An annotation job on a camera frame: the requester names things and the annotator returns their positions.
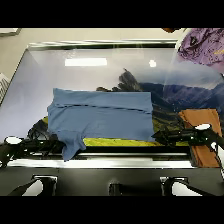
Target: blue cloth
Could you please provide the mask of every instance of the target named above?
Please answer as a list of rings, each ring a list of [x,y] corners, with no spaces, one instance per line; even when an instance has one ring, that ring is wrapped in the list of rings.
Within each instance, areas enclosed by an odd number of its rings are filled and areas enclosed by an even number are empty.
[[[48,131],[66,144],[63,159],[86,149],[84,138],[150,141],[151,93],[86,92],[54,89],[48,107]]]

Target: blue fabric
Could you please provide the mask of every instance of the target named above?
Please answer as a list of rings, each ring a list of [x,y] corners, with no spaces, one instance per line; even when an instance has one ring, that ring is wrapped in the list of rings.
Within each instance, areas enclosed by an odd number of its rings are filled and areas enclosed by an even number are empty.
[[[54,89],[48,107],[48,131],[66,144],[65,161],[81,149],[84,138],[151,141],[151,93],[86,92]]]

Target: brown cloth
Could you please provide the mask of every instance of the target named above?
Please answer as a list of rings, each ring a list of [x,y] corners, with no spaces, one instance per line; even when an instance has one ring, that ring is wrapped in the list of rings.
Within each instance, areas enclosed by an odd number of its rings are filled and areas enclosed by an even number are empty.
[[[203,123],[211,124],[213,131],[222,136],[219,122],[219,115],[215,109],[187,109],[179,113],[179,116],[185,121],[185,127],[189,128]],[[215,159],[215,153],[211,152],[207,146],[192,146],[198,167],[219,167]]]

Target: purple cloth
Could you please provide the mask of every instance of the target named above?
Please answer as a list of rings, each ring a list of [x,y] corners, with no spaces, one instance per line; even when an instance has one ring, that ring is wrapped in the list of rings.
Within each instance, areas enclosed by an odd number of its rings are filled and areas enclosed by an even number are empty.
[[[192,28],[178,49],[179,60],[224,72],[224,28]]]

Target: brown leather object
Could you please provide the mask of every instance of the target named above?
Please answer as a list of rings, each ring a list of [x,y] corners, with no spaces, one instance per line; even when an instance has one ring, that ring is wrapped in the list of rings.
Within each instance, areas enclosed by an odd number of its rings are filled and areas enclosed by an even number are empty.
[[[212,125],[213,131],[222,136],[219,116],[215,109],[187,109],[181,111],[179,116],[185,121],[186,128],[189,128],[190,124],[192,126],[197,126],[203,123],[209,123]],[[210,152],[210,149],[207,146],[192,146],[192,151],[198,167],[219,167],[219,164],[215,159],[215,153]]]

